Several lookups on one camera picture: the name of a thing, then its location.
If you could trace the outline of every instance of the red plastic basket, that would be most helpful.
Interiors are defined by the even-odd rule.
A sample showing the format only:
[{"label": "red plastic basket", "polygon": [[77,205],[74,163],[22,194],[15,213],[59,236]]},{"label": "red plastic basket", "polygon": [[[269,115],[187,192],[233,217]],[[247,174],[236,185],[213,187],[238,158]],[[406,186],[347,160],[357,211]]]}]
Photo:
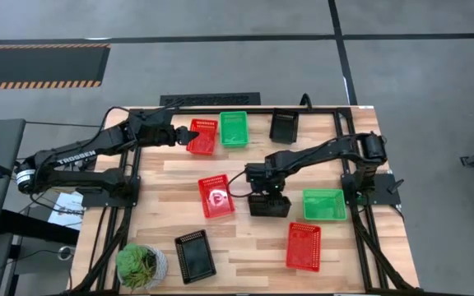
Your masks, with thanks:
[{"label": "red plastic basket", "polygon": [[201,193],[206,218],[227,215],[235,211],[228,190],[228,177],[225,174],[198,180],[198,191]]},{"label": "red plastic basket", "polygon": [[291,222],[288,231],[286,267],[318,272],[320,260],[321,228]]},{"label": "red plastic basket", "polygon": [[211,155],[215,149],[215,135],[217,134],[216,120],[193,119],[190,131],[199,132],[199,135],[190,141],[186,150],[193,154]]}]

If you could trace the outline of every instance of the black plastic basket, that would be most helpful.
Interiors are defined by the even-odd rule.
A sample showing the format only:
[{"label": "black plastic basket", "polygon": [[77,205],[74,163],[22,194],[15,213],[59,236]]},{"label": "black plastic basket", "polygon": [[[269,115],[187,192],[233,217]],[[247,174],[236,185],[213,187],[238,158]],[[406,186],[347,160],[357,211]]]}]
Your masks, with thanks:
[{"label": "black plastic basket", "polygon": [[292,204],[288,197],[251,195],[248,197],[248,206],[252,216],[286,218]]},{"label": "black plastic basket", "polygon": [[217,273],[206,230],[186,234],[174,240],[179,255],[180,272],[185,284],[202,280]]},{"label": "black plastic basket", "polygon": [[297,140],[297,123],[300,114],[296,111],[274,108],[270,139],[277,143],[291,144]]}]

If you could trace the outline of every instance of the paper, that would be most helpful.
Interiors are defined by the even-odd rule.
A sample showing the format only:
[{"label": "paper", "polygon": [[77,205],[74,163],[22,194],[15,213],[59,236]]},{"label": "paper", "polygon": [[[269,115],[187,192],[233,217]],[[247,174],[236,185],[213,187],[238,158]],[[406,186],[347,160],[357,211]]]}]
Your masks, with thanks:
[{"label": "paper", "polygon": [[[72,194],[60,193],[54,209],[83,211],[81,207],[82,198],[83,196],[77,192],[73,192]],[[58,213],[54,210],[50,213],[49,217],[49,223],[66,226],[75,230],[81,229],[81,220],[82,217],[79,214]]]}]

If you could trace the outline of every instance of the hazard stripe tape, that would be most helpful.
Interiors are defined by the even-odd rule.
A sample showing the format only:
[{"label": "hazard stripe tape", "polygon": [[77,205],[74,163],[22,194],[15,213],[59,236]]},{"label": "hazard stripe tape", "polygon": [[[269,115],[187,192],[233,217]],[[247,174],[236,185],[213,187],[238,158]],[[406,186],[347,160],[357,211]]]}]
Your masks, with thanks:
[{"label": "hazard stripe tape", "polygon": [[111,48],[111,44],[27,44],[27,45],[0,45],[0,49],[80,49],[80,48]]},{"label": "hazard stripe tape", "polygon": [[18,81],[0,82],[0,90],[55,89],[68,87],[98,87],[102,81]]}]

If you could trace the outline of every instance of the wooden tabletop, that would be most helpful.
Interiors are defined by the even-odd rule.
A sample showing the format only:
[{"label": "wooden tabletop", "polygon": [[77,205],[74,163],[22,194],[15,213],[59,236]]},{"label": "wooden tabletop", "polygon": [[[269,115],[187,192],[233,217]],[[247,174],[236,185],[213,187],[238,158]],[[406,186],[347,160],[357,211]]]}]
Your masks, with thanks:
[{"label": "wooden tabletop", "polygon": [[[379,134],[372,108],[352,107],[356,132]],[[109,115],[106,127],[127,117],[120,110]],[[218,120],[217,115],[175,115],[175,127],[189,127],[193,118]],[[235,213],[214,219],[204,218],[197,180],[227,174],[232,178],[248,162],[263,162],[264,156],[278,150],[302,150],[317,146],[336,136],[329,114],[301,114],[297,142],[288,146],[268,138],[272,115],[248,115],[249,144],[226,149],[217,141],[213,156],[191,155],[184,146],[149,147],[142,150],[139,174],[142,188],[133,209],[128,241],[159,248],[167,257],[168,273],[155,294],[178,293],[333,293],[362,292],[360,263],[351,217],[345,221],[305,221],[302,190],[340,188],[342,166],[339,160],[301,169],[286,180],[284,195],[292,207],[287,218],[252,217],[245,198],[234,198]],[[118,167],[119,156],[101,155],[97,171]],[[242,176],[231,184],[234,194],[245,194],[250,186]],[[410,284],[417,286],[416,271],[402,218],[389,206],[373,206],[379,241],[385,256]],[[91,250],[101,209],[86,211],[72,263],[72,278],[79,283],[89,268]],[[100,233],[97,258],[102,251],[109,210]],[[118,222],[123,213],[118,215]],[[320,272],[286,267],[288,224],[293,221],[321,227]],[[180,274],[174,239],[205,229],[215,261],[215,276],[184,285]],[[372,282],[378,286],[374,259],[367,248]],[[106,288],[113,282],[114,257],[109,261]],[[122,288],[121,293],[130,293]]]}]

